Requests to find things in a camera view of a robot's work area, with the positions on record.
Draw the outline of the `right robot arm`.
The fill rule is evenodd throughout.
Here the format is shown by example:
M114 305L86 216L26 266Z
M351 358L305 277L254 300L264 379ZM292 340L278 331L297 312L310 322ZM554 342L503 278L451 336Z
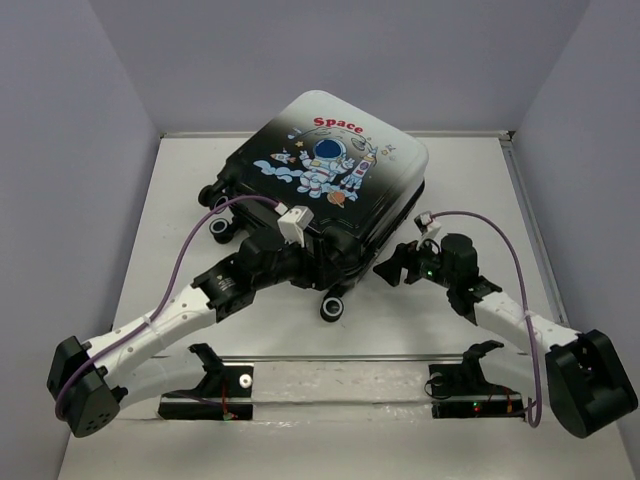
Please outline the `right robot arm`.
M638 396L610 338L527 312L481 275L469 237L448 234L437 247L429 241L399 244L374 271L393 287L419 280L444 287L458 315L542 361L544 377L534 381L533 393L548 397L548 406L570 434L586 438L638 409Z

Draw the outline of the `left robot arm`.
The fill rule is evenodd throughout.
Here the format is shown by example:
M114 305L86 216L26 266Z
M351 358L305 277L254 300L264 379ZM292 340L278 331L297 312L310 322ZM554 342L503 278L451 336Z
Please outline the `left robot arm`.
M168 288L151 312L86 341L75 336L62 340L46 380L56 418L77 438L101 430L132 399L134 386L127 378L137 368L182 338L248 307L262 289L285 282L299 288L316 284L324 252L319 240L301 246L259 229L237 252L181 290Z

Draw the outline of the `black and white suitcase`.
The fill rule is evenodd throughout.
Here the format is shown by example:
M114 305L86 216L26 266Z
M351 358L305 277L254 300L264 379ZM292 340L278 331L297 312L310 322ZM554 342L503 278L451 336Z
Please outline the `black and white suitcase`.
M214 183L198 194L214 209L232 198L231 220L210 225L227 243L239 230L251 235L278 227L263 198L306 206L314 218L306 245L323 243L315 290L320 315L335 322L343 295L366 273L424 190L428 151L413 136L322 91L310 90L245 141L225 161Z

